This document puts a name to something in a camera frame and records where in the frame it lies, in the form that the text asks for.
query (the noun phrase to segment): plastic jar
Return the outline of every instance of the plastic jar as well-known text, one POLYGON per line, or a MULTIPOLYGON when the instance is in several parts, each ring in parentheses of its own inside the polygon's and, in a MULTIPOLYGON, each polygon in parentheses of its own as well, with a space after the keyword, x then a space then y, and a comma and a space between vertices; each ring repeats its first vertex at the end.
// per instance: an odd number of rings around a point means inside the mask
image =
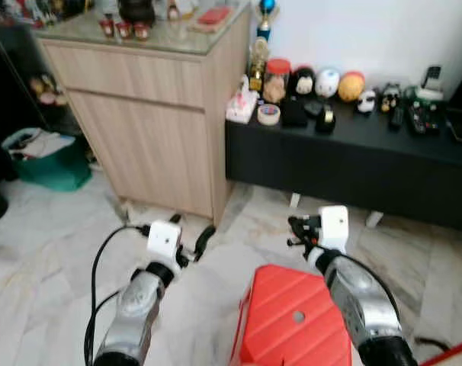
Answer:
POLYGON ((263 82, 263 98, 269 103, 280 103, 287 92, 290 62, 287 59, 270 59, 263 82))

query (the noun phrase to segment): teal bin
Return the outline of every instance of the teal bin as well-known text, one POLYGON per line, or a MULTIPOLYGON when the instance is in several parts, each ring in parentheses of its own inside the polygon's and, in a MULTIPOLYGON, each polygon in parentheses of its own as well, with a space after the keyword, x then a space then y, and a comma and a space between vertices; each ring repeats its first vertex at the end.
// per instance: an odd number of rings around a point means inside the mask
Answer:
MULTIPOLYGON (((2 147, 7 149, 9 141, 22 133, 23 129, 7 138, 2 147)), ((63 147, 51 155, 38 159, 14 160, 14 169, 23 181, 36 183, 54 191, 74 191, 91 177, 91 169, 85 160, 84 149, 80 140, 63 147)))

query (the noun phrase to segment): tape roll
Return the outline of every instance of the tape roll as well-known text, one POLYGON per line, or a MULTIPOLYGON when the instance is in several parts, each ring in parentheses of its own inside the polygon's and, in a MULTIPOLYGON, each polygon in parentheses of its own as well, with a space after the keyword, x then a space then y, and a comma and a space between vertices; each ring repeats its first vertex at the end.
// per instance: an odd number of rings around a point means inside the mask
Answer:
POLYGON ((258 107, 258 122, 265 126, 273 126, 280 120, 280 108, 274 104, 263 104, 258 107))

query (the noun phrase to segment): red plastic stool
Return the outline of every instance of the red plastic stool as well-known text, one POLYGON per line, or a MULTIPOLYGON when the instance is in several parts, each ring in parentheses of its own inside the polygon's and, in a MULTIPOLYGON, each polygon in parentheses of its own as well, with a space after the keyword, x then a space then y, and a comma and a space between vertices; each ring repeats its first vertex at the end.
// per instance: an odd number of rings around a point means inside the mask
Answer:
POLYGON ((266 265, 246 291, 229 366, 350 366, 351 344, 322 277, 266 265))

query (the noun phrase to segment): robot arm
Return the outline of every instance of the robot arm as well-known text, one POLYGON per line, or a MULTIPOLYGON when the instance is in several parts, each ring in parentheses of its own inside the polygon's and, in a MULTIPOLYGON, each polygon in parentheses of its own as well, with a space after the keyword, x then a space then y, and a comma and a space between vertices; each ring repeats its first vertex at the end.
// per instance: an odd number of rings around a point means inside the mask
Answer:
POLYGON ((154 262, 137 269, 118 295, 116 316, 95 357, 94 366, 143 366, 151 340, 151 328, 158 316, 165 289, 189 262, 197 262, 215 232, 206 228, 197 239, 194 252, 181 244, 181 227, 156 221, 149 229, 147 249, 154 262))
POLYGON ((290 217, 304 257, 325 278, 346 329, 365 366, 417 366, 403 338, 395 300, 385 283, 344 251, 348 238, 346 207, 323 207, 318 217, 290 217))

